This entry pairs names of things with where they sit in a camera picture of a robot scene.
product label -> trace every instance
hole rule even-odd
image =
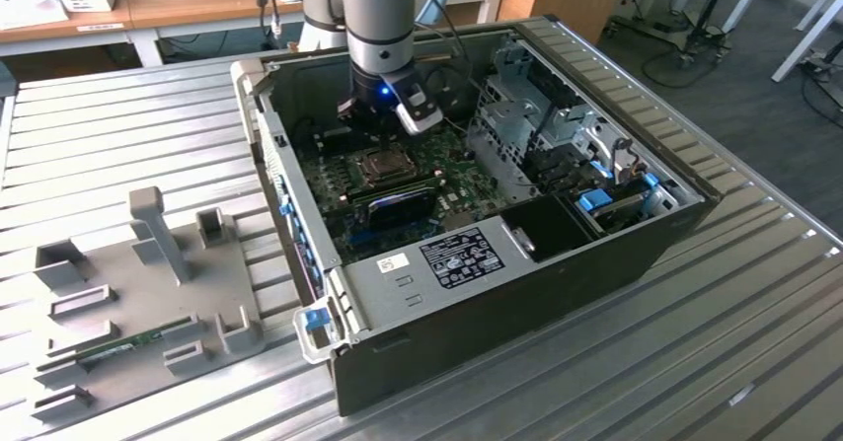
[[[479,228],[421,246],[439,284],[455,288],[506,267]]]
[[[77,27],[81,32],[99,32],[101,30],[119,30],[123,28],[123,24],[101,24],[86,25],[85,27]]]
[[[379,268],[381,269],[381,273],[389,273],[393,270],[397,270],[403,266],[408,266],[411,261],[408,260],[408,256],[405,254],[397,254],[396,256],[387,257],[379,260]]]

white sticker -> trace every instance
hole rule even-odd
[[[119,30],[125,28],[123,24],[101,24],[86,25],[85,27],[77,27],[79,32],[99,32],[101,30]]]
[[[397,254],[396,256],[387,257],[379,260],[379,268],[381,268],[381,273],[389,273],[393,270],[397,270],[403,266],[408,266],[411,261],[408,260],[408,256],[405,254]]]

blue tab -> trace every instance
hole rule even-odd
[[[311,310],[305,313],[305,318],[308,319],[308,324],[305,325],[305,329],[308,330],[308,332],[328,326],[328,324],[331,323],[331,314],[328,313],[328,308]]]
[[[580,205],[590,212],[607,204],[611,204],[611,196],[603,189],[584,192],[580,196]]]
[[[659,184],[659,177],[657,177],[653,173],[649,173],[645,175],[645,182],[651,188],[654,188]]]
[[[604,175],[604,178],[610,178],[610,179],[615,178],[615,174],[611,172],[611,170],[604,166],[602,162],[599,162],[598,160],[594,160],[592,166],[598,168],[598,171],[602,172],[602,175]]]

motherboard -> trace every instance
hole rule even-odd
[[[345,263],[459,229],[508,206],[456,126],[389,144],[316,135],[302,170]],[[336,143],[351,151],[336,153]]]

gray floor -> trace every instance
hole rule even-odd
[[[721,1],[717,25],[722,25],[737,3]],[[717,70],[685,90],[663,88],[642,74],[642,63],[669,49],[666,43],[620,31],[599,46],[795,201],[843,233],[843,129],[805,104],[798,71],[782,84],[770,79],[802,38],[794,26],[806,10],[787,0],[757,0],[733,36],[733,52]],[[829,48],[842,37],[830,31],[818,47]],[[833,114],[822,93],[809,88],[809,94]]]

